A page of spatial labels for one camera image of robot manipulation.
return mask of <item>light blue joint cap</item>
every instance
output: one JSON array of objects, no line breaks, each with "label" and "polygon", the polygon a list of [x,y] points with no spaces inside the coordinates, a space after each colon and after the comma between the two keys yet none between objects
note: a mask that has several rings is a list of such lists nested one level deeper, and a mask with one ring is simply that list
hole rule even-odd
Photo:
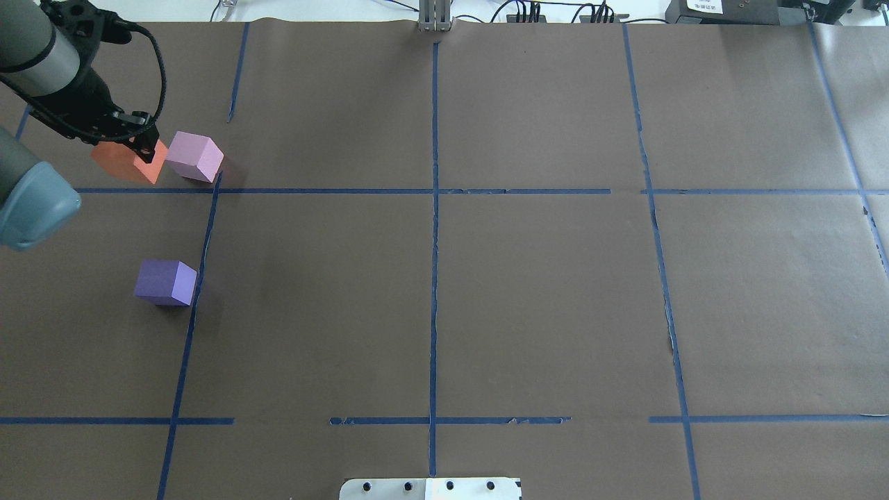
[{"label": "light blue joint cap", "polygon": [[28,170],[0,209],[0,245],[27,250],[51,236],[80,210],[80,195],[52,165]]}]

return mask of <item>white label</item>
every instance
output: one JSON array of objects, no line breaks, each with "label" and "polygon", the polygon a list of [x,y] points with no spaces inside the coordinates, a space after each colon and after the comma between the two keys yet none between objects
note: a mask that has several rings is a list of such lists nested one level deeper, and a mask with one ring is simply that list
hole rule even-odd
[{"label": "white label", "polygon": [[722,0],[685,0],[685,4],[693,11],[707,12],[710,14],[723,13]]}]

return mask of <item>red-orange block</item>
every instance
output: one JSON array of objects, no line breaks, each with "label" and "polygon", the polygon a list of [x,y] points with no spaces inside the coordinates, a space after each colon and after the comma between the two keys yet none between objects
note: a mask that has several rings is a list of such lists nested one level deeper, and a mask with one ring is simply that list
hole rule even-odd
[{"label": "red-orange block", "polygon": [[125,145],[116,142],[100,142],[92,149],[90,156],[108,175],[125,181],[154,184],[161,174],[166,160],[167,147],[158,141],[155,146],[155,159],[145,163]]}]

